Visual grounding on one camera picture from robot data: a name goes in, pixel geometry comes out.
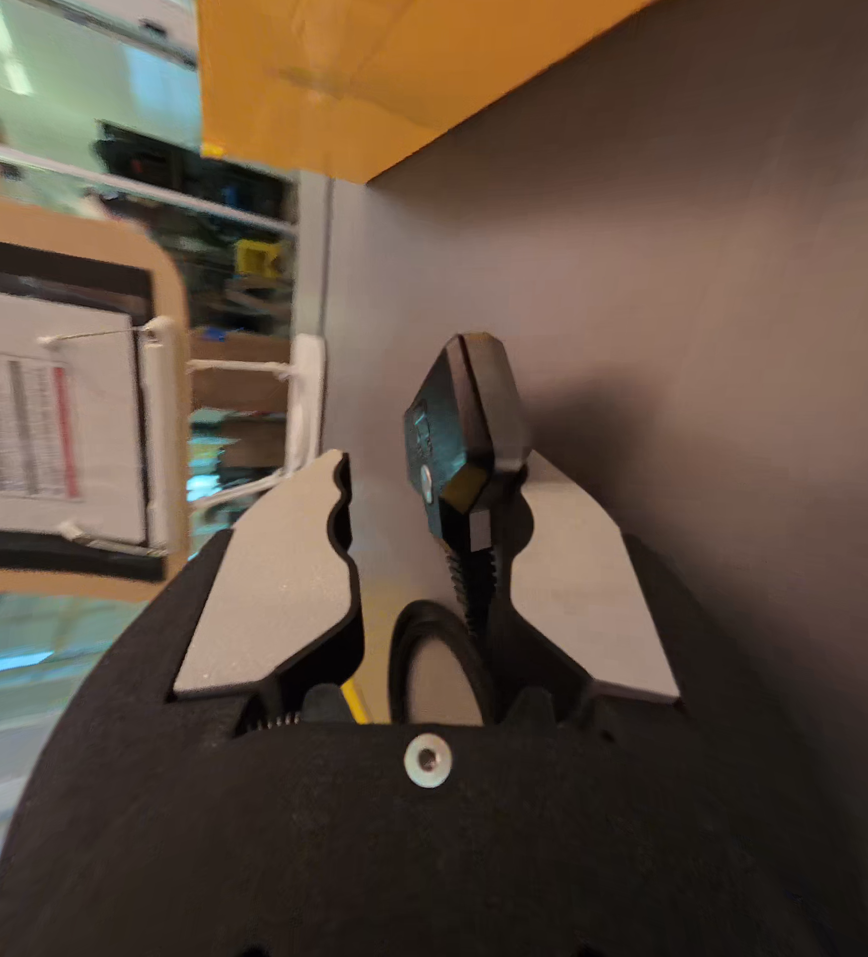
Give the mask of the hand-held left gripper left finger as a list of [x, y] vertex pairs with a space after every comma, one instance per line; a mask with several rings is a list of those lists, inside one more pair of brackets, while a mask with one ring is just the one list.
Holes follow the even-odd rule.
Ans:
[[353, 717], [365, 651], [349, 457], [330, 450], [237, 520], [172, 688], [245, 696], [266, 717]]

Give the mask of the wooden instruction sign board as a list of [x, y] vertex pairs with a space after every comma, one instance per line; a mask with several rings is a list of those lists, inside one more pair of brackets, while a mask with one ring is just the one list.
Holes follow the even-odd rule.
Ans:
[[188, 329], [151, 239], [0, 199], [0, 592], [144, 602], [180, 571]]

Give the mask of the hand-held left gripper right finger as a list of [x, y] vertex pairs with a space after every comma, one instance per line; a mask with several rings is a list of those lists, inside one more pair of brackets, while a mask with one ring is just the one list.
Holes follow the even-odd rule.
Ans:
[[599, 695], [670, 705], [680, 688], [617, 523], [532, 452], [492, 516], [498, 582], [488, 666], [502, 709], [527, 688], [557, 720]]

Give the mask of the white sign board stand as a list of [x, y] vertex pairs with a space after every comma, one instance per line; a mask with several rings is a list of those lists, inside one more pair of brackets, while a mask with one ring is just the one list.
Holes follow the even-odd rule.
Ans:
[[289, 340], [226, 333], [191, 334], [187, 372], [192, 408], [238, 419], [268, 419], [284, 427], [280, 463], [259, 478], [189, 501], [191, 513], [263, 495], [301, 471], [320, 453], [327, 354], [322, 337], [297, 333]]

